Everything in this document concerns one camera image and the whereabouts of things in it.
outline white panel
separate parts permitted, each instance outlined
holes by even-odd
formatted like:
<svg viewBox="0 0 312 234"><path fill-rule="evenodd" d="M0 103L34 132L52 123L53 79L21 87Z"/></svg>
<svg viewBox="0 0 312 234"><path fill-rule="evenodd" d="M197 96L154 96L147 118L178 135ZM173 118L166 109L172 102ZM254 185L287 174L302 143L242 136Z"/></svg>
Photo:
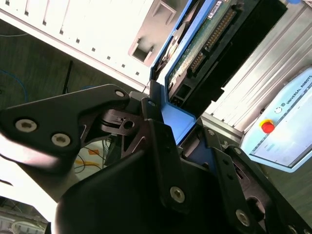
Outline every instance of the white panel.
<svg viewBox="0 0 312 234"><path fill-rule="evenodd" d="M0 0L0 8L10 14L2 14L3 20L142 91L150 68L130 57L128 49L153 2L10 0L7 5Z"/></svg>
<svg viewBox="0 0 312 234"><path fill-rule="evenodd" d="M66 15L61 30L63 36L69 40L78 38L81 25L85 20L86 14L90 6L90 0L69 1Z"/></svg>
<svg viewBox="0 0 312 234"><path fill-rule="evenodd" d="M13 10L16 10L17 14L21 15L25 13L26 3L27 0L11 0L10 7L12 7Z"/></svg>
<svg viewBox="0 0 312 234"><path fill-rule="evenodd" d="M59 33L62 28L69 0L48 0L44 21L47 31L51 34Z"/></svg>
<svg viewBox="0 0 312 234"><path fill-rule="evenodd" d="M48 0L28 0L28 22L34 26L42 25Z"/></svg>

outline circuit board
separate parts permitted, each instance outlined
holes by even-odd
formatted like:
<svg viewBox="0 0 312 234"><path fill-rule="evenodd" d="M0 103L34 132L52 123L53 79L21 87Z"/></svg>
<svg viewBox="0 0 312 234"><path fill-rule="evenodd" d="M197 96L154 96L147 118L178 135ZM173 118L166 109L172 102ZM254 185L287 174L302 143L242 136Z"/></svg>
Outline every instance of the circuit board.
<svg viewBox="0 0 312 234"><path fill-rule="evenodd" d="M235 16L236 11L232 9L232 6L236 2L237 0L216 1L196 36L169 76L169 87L173 87L177 78L185 74L189 68L194 72L204 60L207 56L205 51L209 52L213 48L222 32Z"/></svg>

